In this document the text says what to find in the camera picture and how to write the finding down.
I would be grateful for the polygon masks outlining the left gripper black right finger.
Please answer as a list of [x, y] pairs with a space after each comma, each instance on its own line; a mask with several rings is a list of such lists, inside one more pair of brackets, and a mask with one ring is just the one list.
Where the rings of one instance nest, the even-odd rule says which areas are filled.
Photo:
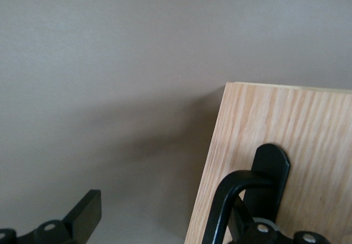
[[232, 241], [230, 243], [291, 243], [278, 226], [265, 218], [252, 217], [240, 197], [237, 197], [228, 222]]

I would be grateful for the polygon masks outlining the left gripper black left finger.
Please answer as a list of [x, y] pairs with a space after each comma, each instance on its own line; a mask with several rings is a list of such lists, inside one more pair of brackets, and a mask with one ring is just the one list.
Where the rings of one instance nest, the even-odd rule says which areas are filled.
[[102, 216], [100, 190], [90, 190], [62, 220], [50, 220], [16, 243], [87, 243]]

